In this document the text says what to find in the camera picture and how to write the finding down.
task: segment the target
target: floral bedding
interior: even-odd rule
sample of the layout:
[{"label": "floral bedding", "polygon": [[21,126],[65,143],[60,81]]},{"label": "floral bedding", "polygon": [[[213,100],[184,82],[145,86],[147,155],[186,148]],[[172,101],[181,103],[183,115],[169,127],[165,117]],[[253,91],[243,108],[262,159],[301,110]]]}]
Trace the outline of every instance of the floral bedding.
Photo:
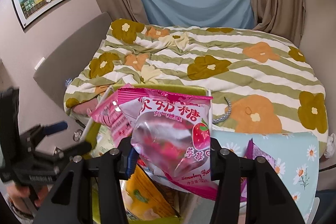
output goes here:
[{"label": "floral bedding", "polygon": [[325,150],[325,90],[290,41],[232,28],[159,27],[126,19],[112,22],[90,64],[68,86],[64,109],[101,94],[111,84],[174,84],[211,89],[213,116],[225,131],[312,131]]}]

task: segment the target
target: strawberry illustration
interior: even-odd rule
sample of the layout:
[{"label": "strawberry illustration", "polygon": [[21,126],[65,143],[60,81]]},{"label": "strawberry illustration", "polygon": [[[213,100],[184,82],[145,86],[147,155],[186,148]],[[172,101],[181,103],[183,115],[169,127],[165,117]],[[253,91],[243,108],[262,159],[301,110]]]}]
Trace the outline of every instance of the strawberry illustration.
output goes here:
[{"label": "strawberry illustration", "polygon": [[210,131],[207,123],[202,122],[193,127],[193,145],[196,150],[201,151],[210,147]]}]

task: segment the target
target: gray upholstered headboard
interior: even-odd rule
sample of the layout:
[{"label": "gray upholstered headboard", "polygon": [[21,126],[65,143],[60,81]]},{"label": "gray upholstered headboard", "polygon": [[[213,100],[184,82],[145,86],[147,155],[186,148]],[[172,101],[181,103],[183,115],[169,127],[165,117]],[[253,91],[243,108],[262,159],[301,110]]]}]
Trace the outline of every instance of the gray upholstered headboard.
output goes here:
[{"label": "gray upholstered headboard", "polygon": [[102,13],[70,35],[38,67],[34,80],[61,108],[65,81],[76,78],[92,60],[112,20]]}]

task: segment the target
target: hand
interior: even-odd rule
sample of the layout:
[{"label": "hand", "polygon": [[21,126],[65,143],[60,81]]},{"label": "hand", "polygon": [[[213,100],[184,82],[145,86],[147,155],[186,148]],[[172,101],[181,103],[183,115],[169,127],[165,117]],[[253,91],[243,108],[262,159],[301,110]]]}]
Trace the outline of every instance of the hand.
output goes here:
[{"label": "hand", "polygon": [[[27,208],[26,204],[22,200],[23,198],[28,198],[29,197],[29,195],[30,195],[29,188],[26,187],[26,186],[25,187],[24,186],[18,186],[18,185],[15,185],[15,184],[12,184],[12,185],[10,185],[6,188],[7,188],[7,193],[9,195],[9,197],[12,199],[14,206],[23,213],[31,214],[31,212]],[[35,200],[35,205],[37,207],[41,207],[41,204],[42,204],[43,200],[45,199],[45,197],[48,195],[48,193],[49,193],[48,187],[43,186],[42,189],[37,194],[39,199]]]}]

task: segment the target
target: bed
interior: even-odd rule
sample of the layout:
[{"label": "bed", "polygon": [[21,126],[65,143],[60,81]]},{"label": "bed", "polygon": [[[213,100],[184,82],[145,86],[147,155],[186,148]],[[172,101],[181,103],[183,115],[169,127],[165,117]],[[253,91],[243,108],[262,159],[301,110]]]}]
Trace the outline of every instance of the bed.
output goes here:
[{"label": "bed", "polygon": [[232,104],[218,126],[241,133],[312,131],[320,156],[328,137],[325,90],[290,41],[233,28],[159,27],[126,19],[112,22],[93,59],[65,91],[68,115],[111,84],[166,84],[210,89],[213,116]]}]

